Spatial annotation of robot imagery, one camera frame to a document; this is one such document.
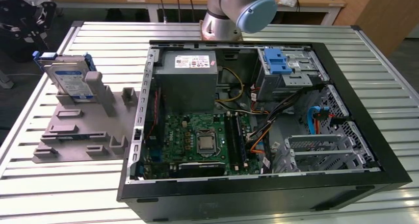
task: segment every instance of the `aluminum table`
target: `aluminum table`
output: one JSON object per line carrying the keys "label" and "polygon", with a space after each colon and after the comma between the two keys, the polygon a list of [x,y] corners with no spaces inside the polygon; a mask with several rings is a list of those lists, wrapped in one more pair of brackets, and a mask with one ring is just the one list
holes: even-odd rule
{"label": "aluminum table", "polygon": [[[139,90],[149,41],[199,39],[198,24],[75,22],[58,52],[89,52],[111,89],[134,86]],[[349,26],[271,25],[245,34],[245,40],[328,45],[414,182],[338,211],[191,223],[419,223],[419,96],[365,33]],[[58,104],[55,93],[45,75],[0,148],[0,223],[142,223],[127,205],[115,201],[122,160],[31,161]]]}

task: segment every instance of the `floor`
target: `floor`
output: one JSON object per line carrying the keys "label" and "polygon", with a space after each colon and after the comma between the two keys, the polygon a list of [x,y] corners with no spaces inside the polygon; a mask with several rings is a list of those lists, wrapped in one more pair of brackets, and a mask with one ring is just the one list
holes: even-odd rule
{"label": "floor", "polygon": [[[57,50],[62,40],[67,34],[73,21],[114,21],[123,20],[126,22],[145,21],[147,15],[145,11],[134,9],[122,9],[122,15],[115,11],[107,13],[105,9],[93,9],[90,13],[85,9],[66,9],[65,15],[55,18],[53,29],[49,31],[47,43],[51,50]],[[11,75],[10,78],[15,82],[13,89],[0,88],[0,127],[11,128],[25,108],[27,100],[33,94],[41,79],[42,71],[34,62],[17,63],[5,52],[14,52],[10,42],[0,38],[0,70]],[[390,57],[390,61],[398,68],[400,72],[419,91],[419,39],[406,39]],[[7,130],[0,129],[0,145],[9,134]]]}

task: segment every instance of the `chip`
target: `chip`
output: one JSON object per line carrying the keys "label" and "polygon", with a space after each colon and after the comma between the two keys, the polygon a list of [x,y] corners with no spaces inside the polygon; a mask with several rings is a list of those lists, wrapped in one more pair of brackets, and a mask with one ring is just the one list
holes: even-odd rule
{"label": "chip", "polygon": [[217,134],[214,129],[202,129],[198,131],[197,153],[205,157],[217,153]]}
{"label": "chip", "polygon": [[213,136],[202,136],[199,140],[199,149],[214,149]]}

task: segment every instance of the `metal chassis frame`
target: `metal chassis frame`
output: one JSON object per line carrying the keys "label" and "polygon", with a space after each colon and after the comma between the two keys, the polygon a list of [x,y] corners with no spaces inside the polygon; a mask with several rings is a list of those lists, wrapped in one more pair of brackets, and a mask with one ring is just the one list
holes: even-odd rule
{"label": "metal chassis frame", "polygon": [[[219,44],[221,46],[241,45],[242,42],[221,42],[221,41],[151,41],[151,46],[155,49],[159,44],[167,46],[169,43],[185,44],[185,48],[199,47],[199,44]],[[361,102],[361,99],[350,85],[348,78],[345,77],[338,64],[328,50],[324,43],[294,43],[294,42],[246,42],[246,45],[254,44],[265,46],[275,45],[309,45],[314,48],[314,51],[320,57],[320,61],[326,69],[329,76],[332,77],[333,84],[337,91],[341,92],[342,100],[346,104],[358,128],[364,132],[366,141],[370,144],[370,148],[376,153],[376,158],[381,162],[384,168],[382,172],[374,173],[357,173],[357,174],[317,174],[312,176],[285,176],[285,177],[269,177],[266,179],[230,179],[230,180],[207,180],[183,182],[183,189],[179,182],[159,182],[149,184],[131,184],[127,177],[127,165],[129,157],[133,155],[133,148],[130,147],[126,152],[126,159],[123,164],[123,173],[121,178],[121,187],[118,192],[118,200],[125,201],[133,198],[149,199],[151,197],[169,197],[174,195],[190,196],[203,194],[221,194],[221,193],[237,193],[237,192],[253,192],[266,190],[283,190],[283,189],[310,189],[316,187],[338,187],[338,186],[356,186],[357,189],[368,189],[365,193],[352,198],[344,198],[342,202],[332,206],[317,207],[317,210],[328,210],[342,208],[354,201],[366,197],[368,195],[381,191],[392,190],[412,182],[410,176],[392,150],[392,147],[373,121],[373,118]]]}

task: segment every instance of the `desk leg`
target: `desk leg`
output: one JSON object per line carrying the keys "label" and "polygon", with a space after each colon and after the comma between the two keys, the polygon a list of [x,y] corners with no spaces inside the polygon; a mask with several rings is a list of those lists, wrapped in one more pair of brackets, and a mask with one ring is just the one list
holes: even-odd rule
{"label": "desk leg", "polygon": [[336,19],[338,17],[341,7],[332,7],[328,14],[325,15],[322,25],[334,25]]}
{"label": "desk leg", "polygon": [[5,89],[11,89],[14,87],[13,80],[6,76],[3,71],[0,71],[0,87]]}
{"label": "desk leg", "polygon": [[159,22],[159,5],[158,4],[147,4],[147,10],[149,10],[149,17],[150,22]]}

